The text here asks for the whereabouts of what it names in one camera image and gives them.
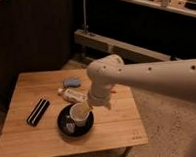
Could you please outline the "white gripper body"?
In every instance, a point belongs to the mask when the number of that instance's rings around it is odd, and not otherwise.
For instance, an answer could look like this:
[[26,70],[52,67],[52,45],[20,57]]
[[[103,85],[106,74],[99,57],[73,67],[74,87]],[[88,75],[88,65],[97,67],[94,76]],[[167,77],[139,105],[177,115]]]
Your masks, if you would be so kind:
[[110,97],[96,97],[90,91],[87,94],[87,102],[90,106],[104,106],[108,110],[111,109]]

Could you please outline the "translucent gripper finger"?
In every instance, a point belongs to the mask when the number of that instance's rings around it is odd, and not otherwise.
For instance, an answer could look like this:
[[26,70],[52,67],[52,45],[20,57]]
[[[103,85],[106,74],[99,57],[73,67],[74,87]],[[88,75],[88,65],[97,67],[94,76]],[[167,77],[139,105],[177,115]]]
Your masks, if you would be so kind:
[[93,109],[92,106],[89,106],[87,102],[83,103],[83,113],[89,113]]

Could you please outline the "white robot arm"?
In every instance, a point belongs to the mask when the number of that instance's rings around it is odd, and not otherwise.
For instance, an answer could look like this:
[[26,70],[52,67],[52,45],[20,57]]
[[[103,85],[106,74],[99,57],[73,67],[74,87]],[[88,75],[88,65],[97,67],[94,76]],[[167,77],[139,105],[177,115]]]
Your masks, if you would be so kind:
[[116,84],[134,86],[196,103],[196,59],[126,65],[117,54],[87,66],[91,81],[87,101],[91,106],[108,106]]

